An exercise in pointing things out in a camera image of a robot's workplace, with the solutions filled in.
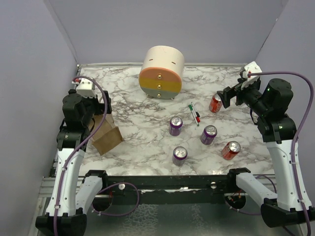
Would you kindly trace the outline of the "red cola can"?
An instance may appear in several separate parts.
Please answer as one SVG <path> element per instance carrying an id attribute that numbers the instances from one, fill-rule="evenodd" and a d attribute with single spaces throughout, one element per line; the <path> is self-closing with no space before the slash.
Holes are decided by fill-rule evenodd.
<path id="1" fill-rule="evenodd" d="M 221 155 L 225 160 L 232 160 L 241 150 L 241 146 L 237 141 L 228 142 L 221 151 Z"/>
<path id="2" fill-rule="evenodd" d="M 210 104 L 209 104 L 209 110 L 213 113 L 217 113 L 220 111 L 222 107 L 222 101 L 220 96 L 216 93 L 212 96 Z"/>

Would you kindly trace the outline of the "red cola can back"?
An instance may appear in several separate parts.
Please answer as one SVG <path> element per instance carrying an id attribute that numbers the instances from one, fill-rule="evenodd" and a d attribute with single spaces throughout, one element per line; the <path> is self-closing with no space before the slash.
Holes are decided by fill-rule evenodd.
<path id="1" fill-rule="evenodd" d="M 220 111 L 222 107 L 222 101 L 220 96 L 216 93 L 212 96 L 210 104 L 209 104 L 209 110 L 213 113 L 217 113 Z"/>

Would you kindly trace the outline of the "green capped marker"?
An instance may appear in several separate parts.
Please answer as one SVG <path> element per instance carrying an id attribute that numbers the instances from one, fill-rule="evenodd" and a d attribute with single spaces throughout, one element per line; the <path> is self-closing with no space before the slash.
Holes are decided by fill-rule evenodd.
<path id="1" fill-rule="evenodd" d="M 188 107 L 189 107 L 189 109 L 190 109 L 190 111 L 191 111 L 191 114 L 192 114 L 192 116 L 193 116 L 193 118 L 194 118 L 194 121 L 195 121 L 196 125 L 199 126 L 199 122 L 197 121 L 197 115 L 196 115 L 196 113 L 194 112 L 193 107 L 191 106 L 191 104 L 189 104 Z"/>

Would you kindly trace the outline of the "purple Fanta can back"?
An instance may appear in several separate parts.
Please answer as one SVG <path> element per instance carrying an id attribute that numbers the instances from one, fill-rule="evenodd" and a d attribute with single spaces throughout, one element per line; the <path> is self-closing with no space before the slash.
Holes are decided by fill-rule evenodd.
<path id="1" fill-rule="evenodd" d="M 172 136 L 178 136 L 181 133 L 181 129 L 183 126 L 183 120 L 178 117 L 172 117 L 169 122 L 169 133 Z"/>

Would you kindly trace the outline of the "red cola can front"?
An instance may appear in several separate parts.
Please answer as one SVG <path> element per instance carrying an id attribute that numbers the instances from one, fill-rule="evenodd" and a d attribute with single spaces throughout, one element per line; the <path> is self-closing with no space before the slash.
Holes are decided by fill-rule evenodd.
<path id="1" fill-rule="evenodd" d="M 221 155 L 225 160 L 232 160 L 241 150 L 241 146 L 237 141 L 228 142 L 221 151 Z"/>

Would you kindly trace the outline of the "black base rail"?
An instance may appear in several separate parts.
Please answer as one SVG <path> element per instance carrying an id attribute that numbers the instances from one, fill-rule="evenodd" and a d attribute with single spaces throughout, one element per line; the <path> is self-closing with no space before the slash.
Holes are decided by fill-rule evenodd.
<path id="1" fill-rule="evenodd" d="M 109 187 L 109 190 L 96 195 L 97 203 L 222 204 L 226 194 L 240 191 L 236 175 L 245 171 L 246 168 L 231 169 L 226 175 L 109 176 L 105 171 L 90 170 L 83 180 L 90 176 L 100 177 L 101 187 Z"/>

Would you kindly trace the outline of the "purple Fanta can front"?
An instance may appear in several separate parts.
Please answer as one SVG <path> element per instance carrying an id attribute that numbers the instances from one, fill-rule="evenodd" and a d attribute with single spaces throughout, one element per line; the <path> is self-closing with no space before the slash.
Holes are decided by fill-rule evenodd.
<path id="1" fill-rule="evenodd" d="M 186 150 L 186 148 L 179 146 L 179 147 L 174 148 L 173 150 L 172 161 L 175 165 L 181 166 L 184 164 L 187 156 L 188 156 L 188 151 Z"/>

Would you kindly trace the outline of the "purple fanta can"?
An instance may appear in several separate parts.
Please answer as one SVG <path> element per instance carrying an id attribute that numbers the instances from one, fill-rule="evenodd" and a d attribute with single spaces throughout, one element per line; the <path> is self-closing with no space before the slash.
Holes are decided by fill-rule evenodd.
<path id="1" fill-rule="evenodd" d="M 186 148 L 179 146 L 179 147 L 174 148 L 173 150 L 172 161 L 175 165 L 181 166 L 184 164 L 187 156 L 188 156 L 188 151 L 186 150 Z"/>
<path id="2" fill-rule="evenodd" d="M 215 126 L 208 125 L 204 128 L 200 136 L 200 140 L 204 145 L 210 145 L 216 137 L 217 133 L 218 132 Z"/>
<path id="3" fill-rule="evenodd" d="M 181 133 L 181 129 L 183 126 L 183 120 L 178 117 L 172 117 L 169 122 L 169 133 L 172 136 L 178 136 Z"/>

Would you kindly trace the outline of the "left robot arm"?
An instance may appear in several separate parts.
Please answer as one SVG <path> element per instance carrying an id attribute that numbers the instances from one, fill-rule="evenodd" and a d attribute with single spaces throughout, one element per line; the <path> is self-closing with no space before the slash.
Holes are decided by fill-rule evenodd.
<path id="1" fill-rule="evenodd" d="M 111 99 L 103 90 L 104 103 L 97 97 L 84 98 L 71 89 L 63 98 L 64 119 L 57 135 L 57 167 L 50 202 L 43 216 L 36 218 L 36 228 L 45 236 L 82 236 L 87 226 L 87 211 L 95 196 L 108 190 L 105 171 L 89 171 L 81 189 L 77 188 L 79 170 L 87 142 L 99 129 L 89 128 L 94 115 L 104 121 L 112 113 Z"/>

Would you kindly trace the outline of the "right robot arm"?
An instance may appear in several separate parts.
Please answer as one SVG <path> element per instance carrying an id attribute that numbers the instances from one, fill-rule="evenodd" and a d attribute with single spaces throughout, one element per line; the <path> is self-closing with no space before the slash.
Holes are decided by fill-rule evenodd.
<path id="1" fill-rule="evenodd" d="M 298 166 L 295 122 L 286 114 L 293 98 L 291 84 L 283 79 L 271 79 L 264 91 L 259 92 L 260 80 L 243 88 L 245 79 L 238 79 L 234 87 L 218 91 L 225 108 L 231 98 L 236 105 L 246 104 L 257 114 L 257 127 L 270 153 L 277 183 L 274 193 L 260 183 L 246 168 L 231 169 L 226 187 L 231 192 L 245 191 L 260 207 L 264 223 L 270 227 L 311 222 L 315 209 L 306 193 Z"/>

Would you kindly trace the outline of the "round cream drawer cabinet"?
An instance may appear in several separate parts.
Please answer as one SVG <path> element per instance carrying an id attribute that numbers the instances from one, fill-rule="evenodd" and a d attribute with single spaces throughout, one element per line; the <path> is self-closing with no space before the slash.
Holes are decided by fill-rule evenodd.
<path id="1" fill-rule="evenodd" d="M 184 55 L 176 48 L 150 48 L 139 73 L 140 88 L 151 97 L 173 99 L 182 89 L 184 64 Z"/>

